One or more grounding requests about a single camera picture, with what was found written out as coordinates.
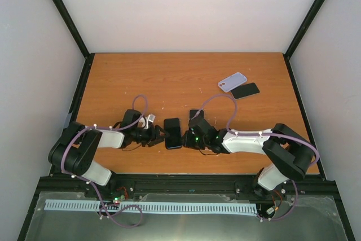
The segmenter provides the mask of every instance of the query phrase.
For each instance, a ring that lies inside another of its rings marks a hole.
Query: wooden table
[[[255,82],[260,93],[237,101],[233,129],[264,130],[281,122],[308,138],[281,53],[95,54],[77,121],[113,125],[136,95],[145,94],[155,124],[163,127],[164,119],[178,117],[183,134],[189,110],[223,93],[217,82],[235,72]],[[135,109],[142,112],[143,107],[140,98]],[[205,118],[217,129],[224,128],[233,110],[231,100],[216,98],[205,107]],[[167,150],[164,143],[130,152],[103,148],[95,160],[117,173],[149,174],[254,174],[270,164],[265,155],[203,156],[193,149]],[[316,165],[308,173],[318,173]]]

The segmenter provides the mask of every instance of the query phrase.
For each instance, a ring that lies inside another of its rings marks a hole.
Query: white cable tray
[[[128,205],[138,205],[143,213],[150,214],[240,214],[255,216],[256,205],[253,203],[165,203],[146,201],[123,201],[120,206],[108,207],[109,212],[117,212]],[[100,201],[96,200],[46,200],[44,210],[49,211],[99,211]],[[131,207],[125,213],[139,213]]]

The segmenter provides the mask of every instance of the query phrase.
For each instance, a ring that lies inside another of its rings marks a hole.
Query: white wall
[[[361,240],[361,2],[326,0],[291,58],[327,177]]]
[[[92,52],[284,52],[313,2],[63,1]]]
[[[16,240],[83,57],[51,0],[0,0],[1,240]]]

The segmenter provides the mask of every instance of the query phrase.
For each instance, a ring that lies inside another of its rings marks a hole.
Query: phone case
[[[240,72],[237,72],[218,82],[218,86],[221,88],[221,90],[227,93],[245,82],[247,82],[247,78]]]

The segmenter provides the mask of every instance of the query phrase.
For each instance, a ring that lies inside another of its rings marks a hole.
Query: purple cable
[[[118,206],[118,205],[119,205],[119,203],[106,204],[105,207]],[[101,207],[100,210],[99,210],[99,213],[98,213],[99,216],[102,215],[102,211],[103,211],[103,210],[104,210],[103,207]]]
[[[132,127],[134,124],[137,124],[138,121],[140,121],[141,118],[143,118],[144,115],[146,114],[146,112],[147,112],[147,110],[148,110],[148,99],[147,99],[147,97],[146,97],[145,95],[143,95],[143,94],[139,94],[139,95],[137,95],[137,96],[134,98],[134,100],[133,100],[133,102],[132,102],[132,104],[131,104],[131,109],[134,109],[134,103],[135,103],[135,101],[136,101],[139,97],[143,97],[143,98],[144,98],[144,101],[145,101],[145,103],[146,103],[146,105],[144,106],[144,111],[143,111],[143,113],[141,114],[141,116],[140,116],[136,121],[132,122],[131,124],[129,124],[129,125],[127,125],[127,126],[124,126],[124,127],[122,127],[122,128],[116,129],[117,131],[125,130],[125,129],[129,128],[129,127]]]
[[[145,95],[143,95],[143,94],[137,95],[137,96],[133,99],[133,102],[132,102],[132,104],[131,104],[131,107],[132,107],[132,109],[134,109],[134,103],[135,103],[135,101],[136,101],[139,97],[143,97],[143,98],[144,98],[144,101],[145,101],[145,103],[146,103],[146,105],[145,105],[145,107],[144,107],[143,113],[140,115],[140,117],[139,117],[136,121],[132,122],[131,124],[129,124],[129,125],[127,125],[127,126],[124,126],[124,127],[122,127],[122,128],[116,129],[115,131],[122,131],[122,130],[124,130],[124,129],[127,129],[127,128],[133,126],[134,124],[137,124],[138,121],[139,121],[141,118],[144,117],[144,114],[146,114],[146,112],[147,112],[147,110],[148,110],[148,99],[147,99],[147,97],[146,97]],[[87,132],[88,130],[93,129],[93,128],[94,128],[94,129],[95,129],[95,128],[96,128],[96,129],[101,129],[101,130],[110,130],[109,127],[104,128],[104,127],[95,127],[95,126],[88,126],[88,127],[85,127],[84,129],[80,130],[80,131],[75,135],[75,137],[69,142],[69,144],[67,145],[67,147],[66,147],[66,149],[65,149],[65,151],[64,151],[63,157],[61,158],[60,169],[61,169],[61,172],[62,172],[62,173],[66,173],[66,174],[72,175],[71,172],[68,172],[68,171],[65,170],[65,160],[66,160],[66,158],[67,158],[67,155],[68,155],[71,147],[72,147],[73,144],[75,143],[75,141],[76,141],[81,135],[83,135],[85,132]],[[80,180],[86,181],[86,182],[90,182],[90,184],[91,184],[92,187],[94,188],[94,190],[95,190],[95,192],[96,192],[96,194],[97,194],[97,196],[98,196],[98,198],[99,198],[99,200],[100,200],[100,202],[101,202],[101,204],[102,204],[102,207],[103,207],[104,211],[106,212],[107,216],[108,216],[116,225],[118,225],[118,226],[120,226],[120,227],[123,227],[123,228],[128,228],[128,229],[129,229],[129,228],[137,227],[137,226],[141,223],[141,221],[143,220],[143,212],[142,212],[142,210],[141,210],[141,208],[140,208],[139,206],[137,206],[137,205],[135,205],[135,204],[128,205],[127,207],[124,207],[124,208],[122,208],[121,210],[119,210],[118,212],[116,212],[115,214],[109,214],[108,209],[105,207],[105,204],[104,204],[104,201],[103,201],[103,199],[102,199],[102,196],[101,196],[98,188],[96,187],[96,185],[93,184],[93,182],[89,181],[88,179],[86,179],[86,178],[84,178],[84,177],[77,176],[77,178],[79,178]],[[128,208],[132,208],[132,207],[138,209],[139,212],[140,212],[140,219],[139,219],[139,221],[138,221],[135,225],[131,225],[131,226],[123,225],[123,224],[120,224],[120,223],[118,223],[117,221],[114,220],[114,218],[113,218],[114,216],[116,216],[116,215],[120,214],[121,212],[123,212],[124,210],[126,210],[126,209],[128,209]]]
[[[118,212],[116,212],[115,214],[109,214],[108,209],[107,209],[107,207],[106,207],[105,204],[104,204],[103,198],[102,198],[102,196],[101,196],[98,188],[96,187],[96,185],[95,185],[93,182],[90,182],[90,184],[91,184],[92,187],[94,188],[95,193],[97,194],[97,196],[98,196],[98,198],[99,198],[99,201],[100,201],[100,203],[101,203],[101,205],[102,205],[103,210],[105,211],[105,213],[107,214],[107,216],[110,218],[110,220],[113,221],[116,225],[118,225],[119,227],[131,229],[131,228],[137,227],[137,226],[143,221],[143,212],[142,212],[142,209],[141,209],[139,206],[135,205],[135,204],[128,205],[128,206],[120,209],[120,210],[119,210]],[[121,212],[123,212],[124,210],[129,209],[129,208],[132,208],[132,207],[138,209],[138,210],[139,210],[139,213],[140,213],[140,219],[139,219],[139,221],[138,221],[136,224],[131,225],[131,226],[123,225],[123,224],[120,224],[119,222],[117,222],[117,221],[113,218],[113,217],[115,217],[116,215],[118,215],[118,214],[120,214]]]
[[[226,129],[227,129],[227,131],[229,133],[231,133],[232,135],[236,135],[238,137],[258,137],[258,136],[260,136],[259,133],[235,133],[230,129],[231,122],[236,117],[236,114],[237,114],[237,111],[238,111],[238,106],[237,106],[237,101],[232,96],[227,95],[227,94],[217,94],[217,95],[214,95],[214,96],[210,97],[209,99],[207,99],[202,104],[201,108],[198,109],[197,113],[194,115],[194,117],[192,119],[194,119],[196,116],[198,116],[200,111],[206,106],[206,104],[208,104],[209,101],[211,101],[213,98],[216,98],[216,97],[228,97],[235,104],[235,110],[233,112],[233,115],[227,121],[227,124],[226,124]],[[316,164],[317,161],[320,159],[320,154],[318,153],[318,150],[312,144],[310,144],[309,142],[303,141],[303,140],[295,138],[295,137],[291,137],[289,135],[276,134],[276,133],[262,133],[262,136],[271,136],[271,137],[279,137],[279,138],[290,139],[291,141],[295,141],[295,142],[298,142],[300,144],[303,144],[303,145],[307,146],[308,148],[313,150],[313,152],[315,153],[315,159],[314,159],[314,161],[311,162],[310,166],[313,166],[314,164]]]
[[[295,197],[294,197],[294,202],[293,202],[293,205],[291,206],[290,210],[288,210],[288,212],[278,218],[271,218],[270,221],[279,221],[279,220],[282,220],[284,218],[286,218],[287,216],[289,216],[294,208],[296,207],[296,204],[297,204],[297,200],[298,200],[298,191],[297,191],[297,186],[296,186],[296,183],[294,182],[294,180],[291,180],[292,184],[293,184],[293,187],[294,187],[294,193],[295,193]]]

